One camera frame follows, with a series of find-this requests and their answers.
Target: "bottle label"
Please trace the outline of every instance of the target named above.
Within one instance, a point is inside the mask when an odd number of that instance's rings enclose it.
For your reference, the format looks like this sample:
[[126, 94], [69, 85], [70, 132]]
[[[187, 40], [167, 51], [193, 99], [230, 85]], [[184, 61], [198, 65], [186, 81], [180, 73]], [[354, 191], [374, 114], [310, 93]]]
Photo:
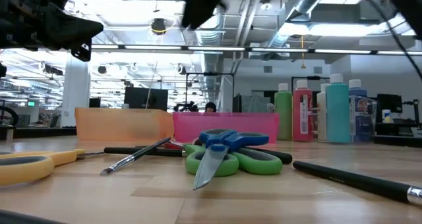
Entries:
[[350, 134], [352, 136], [356, 135], [356, 121], [355, 121], [355, 98], [350, 100], [349, 105], [350, 110]]
[[358, 139], [364, 142], [372, 133], [373, 105], [369, 104], [365, 98], [351, 97], [350, 99], [350, 132], [352, 136], [359, 136]]
[[308, 96], [301, 96], [301, 134], [308, 134]]

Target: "white bottle cap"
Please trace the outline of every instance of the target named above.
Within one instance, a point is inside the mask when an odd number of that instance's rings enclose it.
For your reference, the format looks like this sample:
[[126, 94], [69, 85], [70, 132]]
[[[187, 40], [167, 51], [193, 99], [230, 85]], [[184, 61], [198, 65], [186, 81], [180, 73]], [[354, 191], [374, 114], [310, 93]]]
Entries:
[[325, 93], [325, 87], [329, 86], [330, 83], [322, 83], [321, 84], [321, 92]]
[[279, 92], [285, 92], [289, 90], [289, 84], [288, 83], [280, 83], [278, 84], [278, 91]]
[[330, 75], [330, 82], [331, 83], [343, 83], [343, 75], [340, 73], [331, 74]]
[[349, 88], [361, 88], [362, 82], [361, 79], [352, 79], [349, 81]]
[[296, 82], [296, 88], [308, 88], [308, 81], [307, 80], [298, 80]]

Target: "black paintbrush handle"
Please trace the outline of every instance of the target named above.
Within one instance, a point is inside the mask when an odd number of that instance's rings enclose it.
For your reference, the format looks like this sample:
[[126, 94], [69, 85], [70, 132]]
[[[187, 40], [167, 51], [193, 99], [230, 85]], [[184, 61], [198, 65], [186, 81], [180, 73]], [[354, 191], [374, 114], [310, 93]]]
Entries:
[[296, 169], [304, 171], [310, 175], [336, 181], [348, 186], [352, 186], [354, 188], [358, 188], [360, 190], [378, 194], [386, 198], [391, 198], [393, 200], [405, 203], [411, 202], [414, 204], [420, 201], [420, 197], [411, 197], [412, 194], [408, 194], [408, 192], [412, 192], [412, 188], [417, 188], [408, 184], [386, 181], [366, 175], [359, 175], [356, 173], [341, 171], [302, 161], [293, 162], [293, 166]]
[[166, 142], [170, 141], [171, 138], [164, 138], [163, 140], [160, 140], [154, 144], [152, 144], [151, 146], [147, 146], [146, 148], [143, 148], [137, 152], [135, 152], [134, 154], [132, 154], [132, 156], [135, 158], [135, 161], [137, 159], [139, 159], [140, 157], [142, 157], [143, 155], [149, 154], [150, 152], [152, 152], [153, 150], [155, 150], [157, 147], [165, 144]]
[[[112, 148], [107, 147], [104, 148], [104, 153], [107, 154], [134, 154], [135, 152], [141, 150], [143, 148]], [[157, 148], [147, 155], [158, 155], [158, 156], [168, 156], [168, 157], [182, 157], [182, 150], [179, 149], [162, 149]]]
[[270, 150], [265, 150], [265, 149], [260, 149], [260, 148], [251, 148], [251, 147], [247, 147], [247, 149], [265, 152], [266, 154], [270, 154], [270, 155], [273, 155], [275, 157], [278, 157], [279, 159], [282, 160], [282, 163], [285, 164], [285, 165], [290, 164], [291, 161], [293, 160], [293, 158], [290, 154], [287, 154], [287, 153], [284, 153], [284, 152], [276, 152], [276, 151], [270, 151]]

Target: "paintbrush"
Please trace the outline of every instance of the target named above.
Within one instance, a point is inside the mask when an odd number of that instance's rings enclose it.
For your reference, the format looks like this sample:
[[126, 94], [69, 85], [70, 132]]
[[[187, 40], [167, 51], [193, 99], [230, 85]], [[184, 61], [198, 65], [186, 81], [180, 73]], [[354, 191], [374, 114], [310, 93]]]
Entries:
[[101, 171], [100, 175], [109, 175], [110, 173], [117, 171], [125, 166], [127, 166], [130, 163], [135, 162], [137, 159], [139, 159], [140, 157], [152, 152], [155, 150], [155, 148], [161, 146], [162, 144], [165, 144], [166, 142], [170, 141], [170, 137], [168, 138], [164, 138], [163, 140], [160, 140], [159, 142], [156, 142], [155, 144], [152, 144], [151, 146], [148, 146], [144, 149], [141, 149], [137, 152], [135, 152], [132, 155], [129, 155], [123, 159], [121, 159], [120, 161], [114, 163], [111, 167], [108, 167], [106, 169], [104, 169], [103, 171]]

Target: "black cable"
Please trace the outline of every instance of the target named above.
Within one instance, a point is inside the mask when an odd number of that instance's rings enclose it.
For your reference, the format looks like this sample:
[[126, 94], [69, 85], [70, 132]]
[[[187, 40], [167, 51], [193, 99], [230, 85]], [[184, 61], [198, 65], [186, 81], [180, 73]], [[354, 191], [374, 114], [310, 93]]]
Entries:
[[419, 75], [419, 78], [422, 81], [422, 72], [421, 72], [421, 69], [419, 69], [419, 67], [416, 65], [415, 61], [413, 60], [413, 58], [407, 52], [407, 49], [401, 43], [401, 41], [398, 38], [397, 34], [395, 33], [393, 27], [391, 26], [390, 22], [388, 21], [387, 16], [384, 14], [384, 12], [382, 11], [382, 9], [373, 0], [368, 0], [368, 1], [373, 6], [373, 8], [378, 12], [378, 14], [381, 16], [381, 18], [385, 21], [385, 23], [387, 23], [388, 29], [391, 32], [391, 36], [393, 37], [394, 41], [396, 41], [397, 46], [403, 51], [403, 53], [407, 57], [407, 59], [409, 59], [410, 64], [414, 67], [414, 69], [416, 70], [417, 74]]

